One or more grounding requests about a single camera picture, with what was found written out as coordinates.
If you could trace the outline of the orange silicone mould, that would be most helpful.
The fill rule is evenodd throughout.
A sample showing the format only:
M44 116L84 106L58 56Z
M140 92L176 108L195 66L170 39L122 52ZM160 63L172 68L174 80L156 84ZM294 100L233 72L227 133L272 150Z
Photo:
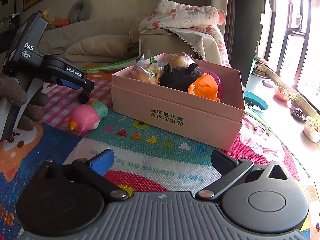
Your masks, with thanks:
M188 88L188 93L200 96L205 99L220 102L218 97L219 85L212 75L208 73L202 74L196 81L194 81Z

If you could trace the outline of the teal plastic basin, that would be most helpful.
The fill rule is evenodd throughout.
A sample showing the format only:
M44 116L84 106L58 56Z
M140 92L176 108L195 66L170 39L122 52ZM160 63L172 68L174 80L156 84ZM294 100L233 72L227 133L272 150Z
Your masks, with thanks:
M268 109L268 104L263 99L247 90L244 91L244 100L247 105L258 107L261 111Z

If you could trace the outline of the folded beige blanket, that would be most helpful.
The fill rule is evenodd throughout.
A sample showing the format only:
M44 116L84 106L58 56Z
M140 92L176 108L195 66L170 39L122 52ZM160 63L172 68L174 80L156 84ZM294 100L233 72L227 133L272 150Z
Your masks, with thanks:
M96 35L70 46L65 57L70 62L116 63L138 56L139 45L127 35Z

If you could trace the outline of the floral baby blanket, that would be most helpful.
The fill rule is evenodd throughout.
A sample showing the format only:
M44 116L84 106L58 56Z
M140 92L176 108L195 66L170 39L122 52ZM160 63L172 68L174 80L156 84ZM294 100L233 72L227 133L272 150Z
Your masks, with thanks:
M129 31L131 42L153 29L164 29L179 37L204 61L231 67L227 48L219 26L225 22L225 12L212 6L192 6L170 0L160 0L154 11L146 15L139 26Z

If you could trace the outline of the white planter with sprouts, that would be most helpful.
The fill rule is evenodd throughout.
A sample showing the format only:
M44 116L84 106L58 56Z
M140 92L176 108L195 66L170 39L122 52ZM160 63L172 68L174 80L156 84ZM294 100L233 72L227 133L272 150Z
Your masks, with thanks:
M319 115L306 117L303 133L314 143L318 143L320 141Z

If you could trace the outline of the black plush toy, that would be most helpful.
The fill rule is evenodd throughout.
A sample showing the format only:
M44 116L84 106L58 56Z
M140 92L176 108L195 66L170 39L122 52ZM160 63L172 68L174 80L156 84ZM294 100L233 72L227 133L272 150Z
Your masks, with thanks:
M188 67L172 67L170 63L167 63L163 68L159 84L163 87L188 92L189 86L201 75L196 63Z

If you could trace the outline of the pink and teal toy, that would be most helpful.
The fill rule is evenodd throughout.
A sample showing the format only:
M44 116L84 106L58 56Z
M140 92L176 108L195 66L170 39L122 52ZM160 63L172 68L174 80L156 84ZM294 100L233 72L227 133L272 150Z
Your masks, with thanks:
M68 122L70 131L91 131L96 129L107 115L107 106L98 100L93 100L88 104L78 105L72 109L64 118L64 122Z

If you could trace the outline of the pink cardboard box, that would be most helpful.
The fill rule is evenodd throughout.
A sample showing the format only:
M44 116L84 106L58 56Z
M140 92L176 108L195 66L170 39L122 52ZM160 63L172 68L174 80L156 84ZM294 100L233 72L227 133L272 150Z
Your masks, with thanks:
M222 150L230 150L245 114L238 70L197 60L200 71L214 72L223 86L219 102L131 77L132 67L112 75L115 112Z

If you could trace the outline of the colourful play mat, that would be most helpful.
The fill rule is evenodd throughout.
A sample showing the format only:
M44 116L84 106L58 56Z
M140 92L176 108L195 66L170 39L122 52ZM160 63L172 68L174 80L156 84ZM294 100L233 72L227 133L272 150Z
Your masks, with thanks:
M41 122L36 123L33 131L15 132L11 141L1 142L1 239L16 239L23 231L15 205L25 184L46 159L69 164L111 148L114 165L106 178L129 194L184 190L194 194L219 178L211 165L212 146L115 113L111 102L112 74L89 74L95 83L92 100L99 100L109 108L97 129L82 133L67 131L63 119L78 105L79 93L45 84L43 92L49 101ZM261 165L282 161L310 203L302 233L309 239L319 239L319 200L314 182L267 124L247 107L240 132L227 154Z

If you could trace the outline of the bread bun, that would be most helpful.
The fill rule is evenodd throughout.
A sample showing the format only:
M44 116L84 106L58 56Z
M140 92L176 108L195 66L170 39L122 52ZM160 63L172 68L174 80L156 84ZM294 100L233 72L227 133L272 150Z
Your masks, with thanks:
M163 67L158 64L156 58L152 55L151 49L148 49L146 59L142 55L139 61L134 65L131 70L131 76L133 79L159 85L161 75L163 74Z

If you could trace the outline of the yellow plush toy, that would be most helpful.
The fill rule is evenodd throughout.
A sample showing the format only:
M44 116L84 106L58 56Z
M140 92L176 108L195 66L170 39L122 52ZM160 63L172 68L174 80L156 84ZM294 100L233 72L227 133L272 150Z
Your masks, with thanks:
M48 22L46 30L52 30L60 27L70 25L70 20L67 18L61 19L59 16L49 18L49 10L45 9L42 12L42 17Z

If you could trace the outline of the grey neck pillow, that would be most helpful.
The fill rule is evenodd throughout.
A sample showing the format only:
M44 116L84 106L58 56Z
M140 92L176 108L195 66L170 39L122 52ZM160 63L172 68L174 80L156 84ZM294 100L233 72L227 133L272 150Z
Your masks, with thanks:
M92 12L92 3L91 0L78 0L71 7L68 19L73 23L87 21L90 19Z

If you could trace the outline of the red bowl on sill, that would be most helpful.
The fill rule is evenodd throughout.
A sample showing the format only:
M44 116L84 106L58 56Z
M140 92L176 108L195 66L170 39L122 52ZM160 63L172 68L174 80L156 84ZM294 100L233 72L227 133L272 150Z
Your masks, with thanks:
M287 102L291 99L291 92L285 88L276 86L274 89L274 96L283 102Z

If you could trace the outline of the pink silicone cup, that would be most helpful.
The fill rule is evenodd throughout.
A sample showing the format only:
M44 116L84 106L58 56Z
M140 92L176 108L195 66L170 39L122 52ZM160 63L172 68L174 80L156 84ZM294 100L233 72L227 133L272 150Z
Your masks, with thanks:
M216 75L215 73L211 73L211 76L214 78L214 80L216 81L217 85L218 85L218 94L217 94L217 97L219 99L222 99L224 94L225 94L225 89L224 89L224 86L222 84L222 81L220 80L219 76Z

